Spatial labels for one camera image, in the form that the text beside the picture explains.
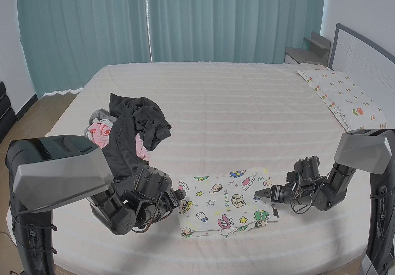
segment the teal curtain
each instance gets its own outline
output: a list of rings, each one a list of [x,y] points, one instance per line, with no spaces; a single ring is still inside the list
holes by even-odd
[[[150,62],[145,0],[18,0],[37,96],[78,89],[105,65]]]
[[[148,0],[152,61],[283,63],[320,32],[323,0]]]

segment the tiled floor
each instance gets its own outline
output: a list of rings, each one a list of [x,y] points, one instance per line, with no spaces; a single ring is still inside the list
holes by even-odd
[[[6,214],[9,201],[8,170],[4,158],[9,142],[15,139],[35,138],[45,136],[76,97],[75,94],[56,94],[42,97],[18,121],[0,144],[0,230],[8,233]],[[357,259],[343,268],[323,273],[323,275],[357,275],[361,260]],[[10,271],[21,272],[22,264],[18,251],[10,240],[0,234],[0,274]],[[74,275],[62,268],[56,267],[57,275]]]

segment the striped bed sheet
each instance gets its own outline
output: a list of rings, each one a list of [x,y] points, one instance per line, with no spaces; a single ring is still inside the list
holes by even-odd
[[[317,155],[332,167],[342,126],[296,70],[301,64],[210,62],[122,64],[101,69],[48,135],[83,134],[110,92],[155,101],[172,125],[150,165],[177,187],[178,177],[263,166],[284,184],[296,160]],[[342,266],[361,255],[370,215],[368,173],[357,171],[346,199],[328,212],[294,214],[279,204],[279,222],[228,238],[184,239],[176,214],[145,234],[115,236],[81,200],[54,210],[55,263],[76,274],[305,274]]]

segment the pink garment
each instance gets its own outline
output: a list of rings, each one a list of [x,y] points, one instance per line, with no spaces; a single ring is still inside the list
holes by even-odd
[[[92,141],[103,149],[108,144],[108,135],[110,134],[111,128],[105,124],[93,123],[88,128],[92,134]]]
[[[139,158],[148,161],[151,157],[148,154],[147,149],[143,146],[143,141],[141,140],[140,134],[136,134],[136,154]]]

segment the gray nightstand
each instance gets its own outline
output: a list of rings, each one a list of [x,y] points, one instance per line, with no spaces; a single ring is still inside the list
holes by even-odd
[[[311,37],[304,37],[310,42],[309,49],[286,48],[285,64],[301,64],[307,62],[313,65],[328,65],[331,41],[312,31]]]

